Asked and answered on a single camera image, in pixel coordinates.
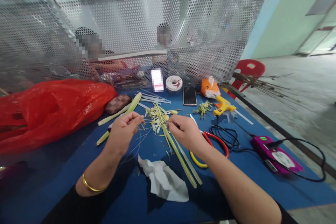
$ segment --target metal mesh panel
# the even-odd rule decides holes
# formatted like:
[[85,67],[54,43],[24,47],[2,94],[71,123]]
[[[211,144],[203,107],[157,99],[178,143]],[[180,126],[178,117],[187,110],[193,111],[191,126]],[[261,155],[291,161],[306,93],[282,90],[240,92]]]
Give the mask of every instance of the metal mesh panel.
[[0,0],[0,82],[11,92],[55,79],[80,78],[76,46],[48,0]]
[[[228,81],[263,1],[0,0],[0,72],[13,78],[24,71],[19,75],[33,83],[99,79],[117,88],[148,86],[150,68],[186,84],[209,75]],[[76,55],[75,34],[99,35],[108,55],[153,49],[167,55],[88,63]]]

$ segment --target hand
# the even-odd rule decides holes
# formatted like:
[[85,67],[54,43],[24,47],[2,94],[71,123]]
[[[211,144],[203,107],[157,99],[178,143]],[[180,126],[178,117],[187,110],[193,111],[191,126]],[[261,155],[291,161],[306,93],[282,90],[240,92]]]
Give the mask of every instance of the hand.
[[185,148],[196,155],[210,146],[202,136],[197,124],[190,117],[172,115],[168,120],[168,128]]
[[130,112],[118,117],[112,124],[110,136],[104,150],[123,156],[130,145],[134,134],[138,131],[140,123],[144,122],[144,116],[136,112]]

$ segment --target crumpled tissue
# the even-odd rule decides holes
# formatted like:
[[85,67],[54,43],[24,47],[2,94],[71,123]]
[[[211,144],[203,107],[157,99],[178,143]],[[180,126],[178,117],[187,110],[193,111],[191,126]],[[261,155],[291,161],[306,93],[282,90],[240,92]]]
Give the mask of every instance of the crumpled tissue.
[[150,191],[168,201],[187,202],[189,200],[186,183],[163,161],[142,160],[138,155],[139,165],[151,182]]

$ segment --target checkered pouch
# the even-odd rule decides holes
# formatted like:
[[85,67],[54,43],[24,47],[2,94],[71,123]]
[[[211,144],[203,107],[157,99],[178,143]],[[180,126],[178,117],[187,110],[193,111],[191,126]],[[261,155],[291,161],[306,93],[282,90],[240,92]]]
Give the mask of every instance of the checkered pouch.
[[126,94],[118,95],[110,100],[106,106],[105,111],[109,114],[115,114],[119,112],[123,107],[129,104],[132,101],[132,98]]

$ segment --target blue table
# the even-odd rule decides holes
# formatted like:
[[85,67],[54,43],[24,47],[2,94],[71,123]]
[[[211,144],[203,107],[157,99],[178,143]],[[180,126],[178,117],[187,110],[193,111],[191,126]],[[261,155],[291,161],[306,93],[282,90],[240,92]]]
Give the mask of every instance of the blue table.
[[[134,96],[135,92],[131,91],[127,94]],[[195,107],[182,105],[182,93],[176,96],[162,93],[161,96],[172,101],[171,104],[162,103],[161,107],[164,109],[183,109],[179,111],[181,115],[192,113],[195,109]],[[223,97],[254,123],[251,125],[238,116],[237,122],[248,132],[255,135],[268,135],[275,139],[265,127],[227,94],[224,93]],[[197,96],[197,100],[198,103],[205,101],[201,96]],[[135,111],[144,113],[144,109],[140,106],[137,106]],[[205,120],[201,120],[199,115],[194,117],[201,130],[208,131],[215,123],[215,117],[211,113],[206,115]],[[106,132],[107,125],[97,127],[97,121],[56,143],[20,156],[21,159],[26,160],[28,168],[24,166],[19,174],[9,176],[10,181],[0,180],[1,183],[6,182],[5,186],[0,185],[0,213],[3,223],[39,223],[47,215],[103,149],[103,146],[97,148],[96,142]],[[241,148],[251,148],[250,137],[238,125],[223,121],[219,125],[236,130]],[[169,149],[164,137],[155,136],[151,129],[147,129],[145,133],[148,131],[150,133],[139,148],[141,158],[165,161],[186,182],[190,200],[186,203],[169,202],[151,194],[149,179],[142,171],[139,174],[136,154],[138,148],[135,148],[128,158],[136,156],[120,167],[106,192],[104,202],[106,214],[103,223],[156,223],[158,221],[160,223],[197,223],[233,218],[210,170],[200,169],[192,162],[203,181],[202,186],[194,189],[176,155],[173,155],[169,161],[166,153]],[[132,140],[129,151],[133,150],[138,143],[139,139]],[[315,173],[288,148],[285,146],[282,148],[304,167],[302,172],[304,176],[317,178]],[[2,158],[0,162],[13,162],[11,158]],[[265,167],[257,154],[231,153],[230,160],[286,210],[336,203],[336,194],[326,183],[312,183],[298,177],[284,178],[275,175]]]

